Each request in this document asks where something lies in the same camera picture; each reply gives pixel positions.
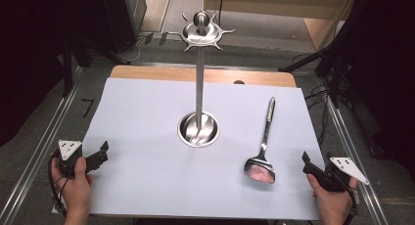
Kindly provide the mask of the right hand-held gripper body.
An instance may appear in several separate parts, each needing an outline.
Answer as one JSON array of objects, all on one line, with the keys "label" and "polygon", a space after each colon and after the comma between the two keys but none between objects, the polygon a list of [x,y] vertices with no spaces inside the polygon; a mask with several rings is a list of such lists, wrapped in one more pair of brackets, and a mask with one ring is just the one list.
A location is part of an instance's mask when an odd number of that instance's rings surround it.
[{"label": "right hand-held gripper body", "polygon": [[351,178],[364,185],[370,184],[367,177],[350,157],[333,157],[331,154],[327,154],[326,158],[328,162],[322,178],[318,180],[320,186],[326,191],[344,192]]}]

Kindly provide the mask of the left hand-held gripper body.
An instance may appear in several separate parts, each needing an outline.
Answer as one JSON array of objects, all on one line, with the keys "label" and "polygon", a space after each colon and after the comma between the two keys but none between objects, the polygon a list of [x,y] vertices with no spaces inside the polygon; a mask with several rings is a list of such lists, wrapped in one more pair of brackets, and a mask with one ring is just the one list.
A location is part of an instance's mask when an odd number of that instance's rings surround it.
[{"label": "left hand-held gripper body", "polygon": [[80,171],[81,176],[86,176],[86,158],[82,155],[82,143],[80,141],[59,140],[58,148],[53,152],[53,177],[68,179],[76,178],[77,164],[80,159],[84,162],[84,168]]}]

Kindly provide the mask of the person's right hand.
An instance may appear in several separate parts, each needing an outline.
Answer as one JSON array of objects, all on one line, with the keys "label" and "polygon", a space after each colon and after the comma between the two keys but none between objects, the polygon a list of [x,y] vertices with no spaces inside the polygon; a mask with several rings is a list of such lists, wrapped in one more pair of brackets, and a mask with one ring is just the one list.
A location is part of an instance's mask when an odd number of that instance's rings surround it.
[{"label": "person's right hand", "polygon": [[323,217],[338,217],[345,221],[346,212],[352,205],[352,199],[348,192],[328,192],[320,186],[313,175],[307,174],[306,178],[317,201],[319,219]]}]

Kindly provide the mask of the person's left hand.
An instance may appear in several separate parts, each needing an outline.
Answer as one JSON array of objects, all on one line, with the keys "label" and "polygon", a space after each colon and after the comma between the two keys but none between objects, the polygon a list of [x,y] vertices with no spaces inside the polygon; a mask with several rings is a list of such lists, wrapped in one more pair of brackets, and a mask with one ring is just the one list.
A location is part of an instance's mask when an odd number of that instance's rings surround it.
[{"label": "person's left hand", "polygon": [[67,220],[77,219],[81,223],[89,216],[91,207],[90,185],[93,178],[86,173],[86,159],[79,157],[74,167],[74,178],[68,179],[63,176],[58,166],[58,158],[52,159],[53,183],[61,192],[67,206]]}]

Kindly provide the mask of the metal ladle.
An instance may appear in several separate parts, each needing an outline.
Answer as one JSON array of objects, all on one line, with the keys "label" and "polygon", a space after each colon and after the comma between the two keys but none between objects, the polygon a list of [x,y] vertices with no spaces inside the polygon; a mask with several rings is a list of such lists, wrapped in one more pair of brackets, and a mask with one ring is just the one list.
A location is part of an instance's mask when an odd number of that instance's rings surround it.
[{"label": "metal ladle", "polygon": [[275,170],[272,164],[265,158],[265,152],[267,149],[270,127],[273,119],[275,109],[275,98],[272,97],[268,103],[265,126],[260,144],[259,153],[256,157],[250,157],[247,159],[244,165],[245,174],[251,179],[266,183],[273,184],[275,182]]}]

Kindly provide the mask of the white table mat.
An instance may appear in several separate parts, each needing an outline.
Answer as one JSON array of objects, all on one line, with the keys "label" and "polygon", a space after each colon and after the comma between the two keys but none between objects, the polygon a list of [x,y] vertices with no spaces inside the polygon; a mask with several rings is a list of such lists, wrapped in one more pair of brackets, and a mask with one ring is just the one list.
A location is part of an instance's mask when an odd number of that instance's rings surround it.
[{"label": "white table mat", "polygon": [[[275,109],[265,158],[275,182],[244,172],[262,141],[270,99]],[[299,88],[208,83],[204,109],[219,122],[205,148],[184,144],[179,119],[195,107],[192,82],[107,80],[83,140],[90,155],[107,141],[108,161],[94,171],[94,214],[314,220],[316,202],[302,172],[303,152],[324,164]]]}]

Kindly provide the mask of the black metal stand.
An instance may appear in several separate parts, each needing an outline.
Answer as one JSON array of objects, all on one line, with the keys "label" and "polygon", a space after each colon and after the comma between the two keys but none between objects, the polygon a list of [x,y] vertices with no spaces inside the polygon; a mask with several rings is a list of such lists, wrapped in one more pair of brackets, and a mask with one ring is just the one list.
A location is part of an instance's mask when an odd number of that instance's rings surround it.
[{"label": "black metal stand", "polygon": [[79,34],[69,34],[64,39],[64,97],[67,97],[69,95],[69,92],[74,87],[71,57],[75,57],[76,61],[82,67],[89,67],[92,64],[92,59],[87,51],[88,48],[97,51],[99,54],[106,57],[116,65],[128,65],[128,62],[123,62],[121,59],[118,59],[109,50],[104,49],[103,47],[93,42],[89,38]]}]

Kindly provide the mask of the black tripod stand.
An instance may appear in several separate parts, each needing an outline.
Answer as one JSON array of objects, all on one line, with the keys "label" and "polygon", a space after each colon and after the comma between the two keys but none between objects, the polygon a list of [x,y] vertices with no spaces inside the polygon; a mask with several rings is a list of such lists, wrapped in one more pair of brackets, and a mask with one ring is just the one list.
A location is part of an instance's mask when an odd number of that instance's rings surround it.
[{"label": "black tripod stand", "polygon": [[329,97],[337,108],[339,106],[338,95],[341,83],[341,69],[346,67],[346,48],[352,41],[352,32],[357,29],[356,23],[359,20],[359,15],[364,11],[365,2],[366,0],[353,0],[351,11],[344,25],[328,46],[290,66],[279,68],[279,71],[293,72],[298,68],[320,59],[320,62],[315,69],[315,73],[318,77],[322,78],[325,77],[330,70],[334,72],[332,80],[329,82]]}]

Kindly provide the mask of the dark curtain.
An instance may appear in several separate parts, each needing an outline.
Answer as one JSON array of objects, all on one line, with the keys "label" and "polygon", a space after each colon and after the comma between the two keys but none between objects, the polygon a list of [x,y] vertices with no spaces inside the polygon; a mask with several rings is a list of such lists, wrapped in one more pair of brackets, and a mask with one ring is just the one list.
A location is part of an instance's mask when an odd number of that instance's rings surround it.
[{"label": "dark curtain", "polygon": [[0,0],[0,147],[10,142],[61,80],[69,60],[88,66],[75,14],[78,0]]},{"label": "dark curtain", "polygon": [[415,0],[355,0],[347,78],[375,120],[370,139],[415,181]]}]

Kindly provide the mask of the stainless steel utensil rack stand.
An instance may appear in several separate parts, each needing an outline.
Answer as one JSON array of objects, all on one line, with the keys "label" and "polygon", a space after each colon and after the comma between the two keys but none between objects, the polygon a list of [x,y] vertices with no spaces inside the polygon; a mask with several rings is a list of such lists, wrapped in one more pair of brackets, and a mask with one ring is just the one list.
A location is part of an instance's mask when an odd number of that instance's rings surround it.
[{"label": "stainless steel utensil rack stand", "polygon": [[204,10],[195,13],[182,29],[175,32],[186,43],[185,52],[196,50],[196,109],[186,113],[178,122],[177,132],[181,141],[192,148],[204,148],[213,144],[219,136],[217,118],[204,111],[204,84],[206,48],[221,50],[218,42],[225,33],[233,33],[234,29],[224,30]]}]

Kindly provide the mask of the black cabinet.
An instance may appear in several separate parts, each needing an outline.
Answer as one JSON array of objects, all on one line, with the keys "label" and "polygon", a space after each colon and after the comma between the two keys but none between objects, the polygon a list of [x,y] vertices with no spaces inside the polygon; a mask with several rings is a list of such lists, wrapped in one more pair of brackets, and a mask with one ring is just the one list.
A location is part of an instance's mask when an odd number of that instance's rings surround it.
[{"label": "black cabinet", "polygon": [[146,0],[105,0],[105,6],[111,48],[115,52],[123,52],[136,42],[147,11]]}]

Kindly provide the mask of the light wooden board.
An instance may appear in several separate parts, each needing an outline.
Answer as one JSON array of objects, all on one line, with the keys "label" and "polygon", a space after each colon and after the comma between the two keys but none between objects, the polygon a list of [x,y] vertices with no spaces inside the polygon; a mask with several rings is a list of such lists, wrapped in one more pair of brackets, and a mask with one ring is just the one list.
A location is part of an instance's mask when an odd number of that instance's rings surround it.
[{"label": "light wooden board", "polygon": [[353,3],[354,0],[204,0],[204,8],[303,18],[314,48],[320,50],[338,23],[347,18]]}]

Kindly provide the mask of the aluminium floor rail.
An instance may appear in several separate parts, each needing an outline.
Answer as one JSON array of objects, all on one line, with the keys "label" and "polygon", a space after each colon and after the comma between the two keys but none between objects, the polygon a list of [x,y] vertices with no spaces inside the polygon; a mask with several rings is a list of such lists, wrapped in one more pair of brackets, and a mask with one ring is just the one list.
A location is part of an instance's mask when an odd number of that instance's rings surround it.
[{"label": "aluminium floor rail", "polygon": [[5,206],[0,212],[0,225],[12,225],[29,189],[36,177],[43,160],[49,156],[50,147],[53,140],[67,115],[70,105],[75,97],[80,79],[82,78],[84,69],[78,66],[73,74],[73,86],[68,94],[61,99],[57,109],[55,110],[46,130],[38,142],[34,152],[28,161],[25,169],[13,188]]},{"label": "aluminium floor rail", "polygon": [[[346,124],[342,117],[341,111],[334,106],[331,99],[328,99],[327,107],[333,119],[334,125],[337,129],[337,132],[340,136],[346,155],[353,160],[357,168],[361,170],[362,174],[366,178],[368,178],[368,174],[358,155],[355,145],[349,135],[349,132],[347,130]],[[359,192],[362,196],[364,203],[367,206],[367,209],[372,218],[373,224],[374,225],[390,225],[387,217],[385,216],[385,213],[383,212],[383,208],[381,206],[380,200],[374,188],[372,187],[372,185],[371,184],[365,185],[363,183],[360,183],[358,185],[358,189],[359,189]]]}]

